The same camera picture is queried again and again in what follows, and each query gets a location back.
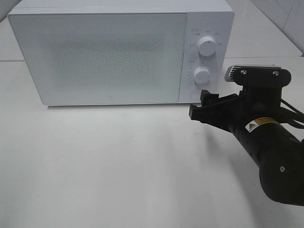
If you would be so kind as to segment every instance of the white table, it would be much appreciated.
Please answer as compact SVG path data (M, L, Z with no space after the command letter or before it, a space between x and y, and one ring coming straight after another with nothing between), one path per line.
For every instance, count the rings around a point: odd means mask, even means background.
M227 0L235 12L226 58L298 57L302 52L250 1ZM0 61L23 60L7 19L0 23Z
M304 110L304 58L230 58L224 71L248 63L289 69L283 97ZM304 208L268 199L234 136L188 105L47 108L24 62L0 72L1 228L304 226Z

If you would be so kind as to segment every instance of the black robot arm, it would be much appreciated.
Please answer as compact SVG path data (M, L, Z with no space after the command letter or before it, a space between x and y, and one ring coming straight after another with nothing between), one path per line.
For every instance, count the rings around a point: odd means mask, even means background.
M258 165L270 199L304 206L304 143L281 125L304 129L304 114L281 99L290 73L276 66L232 66L225 79L243 86L239 95L219 98L203 90L201 107L191 105L190 118L234 134Z

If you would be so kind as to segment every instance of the microwave button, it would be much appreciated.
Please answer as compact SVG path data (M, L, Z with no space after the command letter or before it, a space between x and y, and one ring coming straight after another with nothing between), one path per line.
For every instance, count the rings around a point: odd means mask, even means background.
M212 35L206 35L199 39L198 49L202 56L211 56L217 46L217 41Z
M207 67L196 68L193 72L193 79L197 84L205 84L210 80L210 70Z

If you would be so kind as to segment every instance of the warning label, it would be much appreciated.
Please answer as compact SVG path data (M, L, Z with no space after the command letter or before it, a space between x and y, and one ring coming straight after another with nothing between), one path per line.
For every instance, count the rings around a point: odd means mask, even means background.
M252 132L254 129L258 128L259 126L261 126L263 124L269 124L269 123L278 123L278 122L270 117L260 117L260 118L257 118L255 120L249 122L245 126L245 128L247 129L247 131Z

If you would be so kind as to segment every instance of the knob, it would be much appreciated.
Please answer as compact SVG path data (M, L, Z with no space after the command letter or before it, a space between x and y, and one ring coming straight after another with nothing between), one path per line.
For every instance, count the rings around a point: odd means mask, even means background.
M210 76L211 73L209 69L206 67L196 68L195 71L193 72L193 78L197 84L207 83L210 80Z
M217 41L212 35L207 35L199 39L198 49L202 56L211 56L217 46Z

